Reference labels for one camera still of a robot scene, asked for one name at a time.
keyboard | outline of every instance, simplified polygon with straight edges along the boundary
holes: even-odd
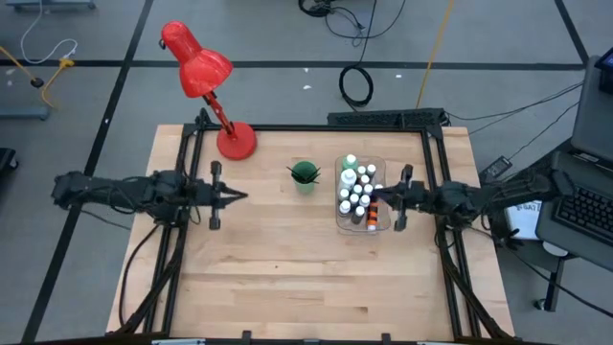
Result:
[[[613,242],[613,201],[583,187],[557,205],[553,220],[597,240]]]

small bottle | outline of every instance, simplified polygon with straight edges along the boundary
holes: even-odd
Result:
[[[368,207],[371,204],[371,197],[368,195],[363,195],[360,197],[359,205],[362,207]]]
[[[361,196],[362,195],[362,186],[360,186],[360,185],[353,186],[353,193]]]
[[[343,202],[345,200],[347,200],[349,198],[349,190],[346,189],[342,189],[339,193],[338,193],[338,201],[339,202]]]
[[[369,166],[366,167],[366,175],[368,175],[369,177],[373,177],[375,176],[375,173],[376,173],[375,164],[369,164]]]
[[[362,185],[362,187],[369,183],[371,183],[371,178],[368,175],[363,175],[360,177],[360,185]]]
[[[362,193],[364,194],[364,196],[370,196],[373,193],[373,185],[372,184],[364,185]]]
[[[366,174],[366,167],[364,166],[357,167],[357,178],[360,178],[365,174]]]
[[[341,202],[341,204],[338,206],[338,216],[340,217],[348,217],[351,211],[352,205],[347,200]]]
[[[347,157],[343,159],[343,170],[347,169],[352,169],[354,171],[357,169],[357,158],[352,154],[348,154]]]
[[[349,203],[352,205],[352,208],[357,206],[357,203],[359,202],[360,197],[358,195],[352,195],[349,197]]]
[[[356,225],[359,224],[364,218],[364,214],[366,214],[366,209],[364,209],[362,206],[357,206],[352,215],[352,223]]]
[[[341,178],[338,181],[338,191],[342,189],[346,189],[350,191],[355,184],[355,180],[357,179],[357,175],[351,169],[346,169],[341,172]]]
[[[375,189],[381,189],[383,185],[377,184]],[[371,198],[371,204],[368,207],[368,215],[366,216],[366,229],[368,231],[375,231],[376,224],[378,223],[379,217],[379,203],[376,197]]]

desk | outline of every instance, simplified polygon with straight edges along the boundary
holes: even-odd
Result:
[[[173,169],[181,130],[158,127],[148,174]],[[443,132],[451,177],[478,185],[466,129]],[[238,338],[250,330],[254,338],[377,340],[390,333],[393,340],[452,340],[432,216],[410,212],[407,229],[399,233],[337,232],[334,161],[349,152],[384,158],[388,184],[397,183],[406,163],[414,166],[415,179],[427,181],[417,133],[258,131],[256,152],[242,162],[221,157],[216,133],[205,133],[198,177],[210,180],[210,162],[218,160],[221,180],[249,197],[221,212],[219,231],[208,230],[206,208],[201,208],[202,225],[190,224],[171,336]],[[442,181],[436,150],[433,155]],[[285,168],[303,159],[322,168],[312,195],[299,195]],[[126,259],[151,228],[148,216],[136,217]],[[143,246],[129,271],[125,315],[150,287],[160,233]],[[491,240],[469,232],[464,238],[473,290],[512,334]],[[109,331],[119,327],[117,291]],[[165,299],[163,292],[158,303]],[[462,310],[459,292],[458,299]],[[157,308],[154,330],[162,313]],[[461,319],[468,334],[465,312]]]

yellow cable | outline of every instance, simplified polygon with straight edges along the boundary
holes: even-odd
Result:
[[[451,14],[451,9],[453,9],[453,0],[449,0],[449,5],[447,6],[447,11],[444,13],[443,23],[439,28],[439,33],[437,34],[437,40],[434,43],[434,49],[432,49],[432,54],[430,54],[430,59],[428,59],[428,67],[425,69],[425,75],[423,75],[423,80],[421,81],[420,95],[418,96],[418,103],[415,105],[415,108],[420,107],[421,103],[421,95],[423,94],[423,90],[425,89],[426,82],[428,81],[428,75],[430,74],[430,67],[432,67],[432,61],[434,61],[434,57],[439,50],[439,45],[443,40],[444,28],[447,25],[447,21],[449,20],[449,15]]]
[[[49,81],[47,81],[47,83],[45,84],[45,86],[42,88],[42,92],[40,93],[40,96],[42,98],[42,100],[48,104],[51,108],[56,108],[53,104],[51,104],[51,102],[49,102],[49,100],[47,100],[47,88],[49,86],[51,86],[51,84],[54,82],[54,80],[57,78],[57,76],[59,76],[59,73],[61,71],[63,71],[64,69],[68,68],[68,67],[72,67],[75,65],[75,62],[72,61],[71,59],[68,59],[66,57],[63,57],[59,60],[59,68],[57,68],[56,72],[54,73],[54,75],[49,79]]]
[[[17,61],[16,58],[14,58],[11,53],[9,53],[8,50],[4,49],[4,47],[0,46],[0,52],[4,53],[4,55],[6,55],[7,57],[9,57],[12,61],[12,63],[14,63],[17,67],[19,67],[20,70],[23,71],[23,73],[25,73],[26,75],[28,75],[28,78],[30,78],[31,81],[35,80],[35,77],[30,73],[30,71],[28,71],[26,69],[26,67],[24,67],[21,63],[19,63],[19,61]]]

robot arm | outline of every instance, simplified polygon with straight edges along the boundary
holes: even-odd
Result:
[[[211,163],[213,183],[202,179],[190,180],[175,171],[154,172],[151,176],[129,177],[121,180],[86,176],[81,172],[69,172],[56,177],[52,192],[54,204],[63,209],[87,202],[110,206],[125,213],[147,213],[156,223],[176,224],[184,207],[210,206],[212,216],[209,228],[221,226],[218,210],[247,197],[219,180],[221,164]]]
[[[451,226],[470,225],[477,217],[533,200],[551,200],[571,196],[575,187],[559,171],[550,175],[534,174],[528,180],[502,182],[484,188],[462,182],[445,181],[435,191],[428,191],[422,181],[411,180],[413,167],[406,165],[396,186],[378,189],[373,194],[398,211],[394,230],[406,228],[406,210],[443,216]]]

